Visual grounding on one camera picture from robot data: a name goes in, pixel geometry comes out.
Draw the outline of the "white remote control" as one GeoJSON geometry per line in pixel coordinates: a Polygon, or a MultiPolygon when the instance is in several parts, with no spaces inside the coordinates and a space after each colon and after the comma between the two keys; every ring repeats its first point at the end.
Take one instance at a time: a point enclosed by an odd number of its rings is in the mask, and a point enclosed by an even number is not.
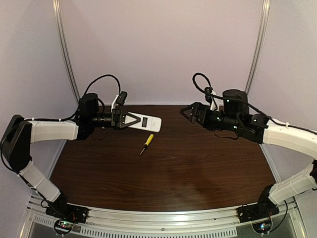
{"type": "Polygon", "coordinates": [[[144,114],[138,114],[138,113],[132,113],[132,114],[140,117],[141,121],[135,125],[129,126],[129,128],[150,131],[150,132],[160,132],[161,124],[162,124],[161,118],[144,115],[144,114]]]}

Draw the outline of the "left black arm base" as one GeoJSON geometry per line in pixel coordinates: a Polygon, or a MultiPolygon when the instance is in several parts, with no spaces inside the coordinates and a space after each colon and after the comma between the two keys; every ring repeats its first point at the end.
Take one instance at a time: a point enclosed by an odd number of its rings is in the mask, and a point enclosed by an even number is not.
{"type": "Polygon", "coordinates": [[[86,207],[69,204],[67,196],[61,193],[54,202],[48,202],[45,214],[76,224],[84,224],[87,220],[88,211],[89,209],[86,207]]]}

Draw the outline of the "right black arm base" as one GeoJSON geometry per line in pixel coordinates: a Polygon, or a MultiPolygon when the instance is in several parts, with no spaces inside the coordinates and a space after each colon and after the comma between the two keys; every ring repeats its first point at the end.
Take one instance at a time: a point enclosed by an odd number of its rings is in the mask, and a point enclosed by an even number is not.
{"type": "Polygon", "coordinates": [[[240,223],[269,218],[279,213],[276,204],[269,200],[269,191],[273,185],[264,188],[257,203],[253,205],[244,204],[236,209],[240,223]]]}

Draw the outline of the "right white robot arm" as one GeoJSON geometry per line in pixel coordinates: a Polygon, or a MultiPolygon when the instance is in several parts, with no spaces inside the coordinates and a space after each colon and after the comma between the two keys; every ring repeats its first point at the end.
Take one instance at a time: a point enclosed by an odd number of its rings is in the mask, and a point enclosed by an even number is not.
{"type": "Polygon", "coordinates": [[[269,144],[301,152],[313,158],[313,162],[290,178],[267,186],[258,202],[276,206],[284,200],[317,188],[317,133],[272,119],[260,110],[249,113],[252,107],[244,91],[230,89],[223,92],[223,110],[215,105],[218,96],[210,88],[203,90],[209,106],[195,102],[180,113],[191,123],[198,123],[210,131],[232,131],[257,144],[269,144]]]}

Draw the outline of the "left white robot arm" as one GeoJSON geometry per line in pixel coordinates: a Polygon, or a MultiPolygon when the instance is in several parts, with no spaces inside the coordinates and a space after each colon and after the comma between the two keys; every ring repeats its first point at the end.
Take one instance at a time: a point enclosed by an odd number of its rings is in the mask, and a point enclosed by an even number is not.
{"type": "Polygon", "coordinates": [[[96,128],[142,129],[145,115],[120,109],[127,93],[116,95],[110,112],[100,111],[96,93],[84,94],[74,115],[67,119],[36,119],[14,115],[0,141],[0,159],[3,165],[18,175],[47,203],[63,198],[63,193],[44,175],[33,162],[31,144],[55,140],[85,140],[96,128]]]}

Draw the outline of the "right circuit board with leds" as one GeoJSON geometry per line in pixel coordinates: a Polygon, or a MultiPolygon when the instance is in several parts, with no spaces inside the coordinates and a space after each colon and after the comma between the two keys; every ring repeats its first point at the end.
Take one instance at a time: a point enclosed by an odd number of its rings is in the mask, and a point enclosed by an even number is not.
{"type": "Polygon", "coordinates": [[[270,230],[272,228],[272,220],[267,219],[267,220],[259,221],[256,223],[252,223],[252,228],[257,234],[260,234],[260,235],[268,234],[270,233],[270,230]]]}

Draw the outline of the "circuit board with leds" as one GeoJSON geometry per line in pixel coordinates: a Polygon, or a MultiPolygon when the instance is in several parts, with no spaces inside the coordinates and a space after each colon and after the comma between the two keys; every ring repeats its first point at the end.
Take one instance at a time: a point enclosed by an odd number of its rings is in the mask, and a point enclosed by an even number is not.
{"type": "Polygon", "coordinates": [[[257,234],[260,234],[260,235],[268,234],[270,233],[270,230],[272,228],[272,220],[267,219],[267,220],[259,221],[256,223],[252,223],[252,228],[257,234]]]}
{"type": "Polygon", "coordinates": [[[58,235],[69,234],[73,230],[73,227],[74,227],[74,223],[63,220],[63,219],[56,220],[53,225],[53,229],[58,235]]]}

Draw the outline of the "left circuit board with leds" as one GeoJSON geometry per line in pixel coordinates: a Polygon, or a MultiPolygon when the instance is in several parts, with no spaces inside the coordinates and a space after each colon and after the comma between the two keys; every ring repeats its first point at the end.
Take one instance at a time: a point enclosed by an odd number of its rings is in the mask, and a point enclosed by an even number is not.
{"type": "Polygon", "coordinates": [[[69,234],[73,230],[73,227],[74,227],[74,223],[63,220],[63,219],[56,220],[53,225],[53,229],[58,235],[69,234]]]}

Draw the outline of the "yellow handled screwdriver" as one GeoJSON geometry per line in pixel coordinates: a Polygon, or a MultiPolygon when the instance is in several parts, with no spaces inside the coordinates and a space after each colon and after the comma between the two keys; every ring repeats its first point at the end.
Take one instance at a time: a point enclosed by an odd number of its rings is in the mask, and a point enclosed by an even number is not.
{"type": "Polygon", "coordinates": [[[147,138],[146,142],[144,143],[143,145],[143,148],[140,152],[140,155],[142,155],[144,153],[145,150],[147,150],[147,148],[149,147],[151,141],[153,140],[154,138],[154,134],[150,134],[149,137],[147,138]]]}

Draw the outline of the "aluminium front rail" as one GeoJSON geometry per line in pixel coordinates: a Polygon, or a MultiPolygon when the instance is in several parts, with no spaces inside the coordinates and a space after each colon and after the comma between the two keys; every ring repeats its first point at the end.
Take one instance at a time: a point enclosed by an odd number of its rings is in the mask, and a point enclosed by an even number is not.
{"type": "Polygon", "coordinates": [[[255,232],[260,222],[241,223],[237,207],[187,212],[136,212],[89,207],[66,238],[306,238],[295,199],[279,205],[269,234],[255,232]]]}

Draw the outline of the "right aluminium corner post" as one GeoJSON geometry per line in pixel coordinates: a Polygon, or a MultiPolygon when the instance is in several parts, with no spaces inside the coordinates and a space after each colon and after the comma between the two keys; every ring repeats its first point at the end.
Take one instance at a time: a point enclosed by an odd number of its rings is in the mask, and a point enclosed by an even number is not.
{"type": "Polygon", "coordinates": [[[269,15],[270,15],[270,0],[262,0],[254,52],[252,56],[248,78],[245,85],[245,92],[247,94],[250,93],[252,84],[256,76],[257,68],[260,62],[262,48],[265,41],[265,36],[266,36],[268,22],[269,22],[269,15]]]}

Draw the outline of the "aluminium corner post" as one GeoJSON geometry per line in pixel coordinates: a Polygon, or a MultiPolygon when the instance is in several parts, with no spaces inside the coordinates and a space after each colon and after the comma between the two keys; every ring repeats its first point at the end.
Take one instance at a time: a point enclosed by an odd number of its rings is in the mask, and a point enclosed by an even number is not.
{"type": "Polygon", "coordinates": [[[247,94],[250,93],[252,84],[256,76],[257,68],[260,62],[262,48],[265,41],[265,36],[266,36],[268,22],[269,22],[269,15],[270,15],[270,0],[262,0],[254,52],[252,56],[248,78],[245,85],[245,92],[247,94]]]}
{"type": "Polygon", "coordinates": [[[68,77],[68,80],[70,83],[70,87],[71,87],[74,99],[76,102],[78,102],[79,98],[80,98],[80,94],[79,94],[78,86],[77,86],[77,83],[75,80],[70,55],[68,52],[66,35],[65,35],[65,30],[64,30],[63,21],[62,21],[62,12],[61,12],[60,3],[61,3],[60,0],[53,0],[53,12],[54,12],[57,34],[58,34],[58,39],[59,39],[59,43],[60,43],[62,58],[64,61],[67,77],[68,77]]]}

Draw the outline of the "left aluminium corner post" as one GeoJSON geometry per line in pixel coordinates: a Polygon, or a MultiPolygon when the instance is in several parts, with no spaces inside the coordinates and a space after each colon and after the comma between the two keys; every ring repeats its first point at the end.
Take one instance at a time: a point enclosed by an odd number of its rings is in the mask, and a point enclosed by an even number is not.
{"type": "Polygon", "coordinates": [[[77,83],[75,80],[70,55],[68,52],[66,35],[65,35],[65,30],[64,30],[63,21],[62,21],[62,12],[61,12],[60,3],[61,3],[60,0],[53,0],[53,12],[54,12],[57,34],[58,34],[58,39],[59,39],[59,43],[60,43],[62,58],[64,61],[67,77],[68,77],[68,80],[70,83],[70,87],[71,87],[74,99],[76,102],[78,102],[79,98],[80,98],[80,94],[79,94],[78,86],[77,86],[77,83]]]}

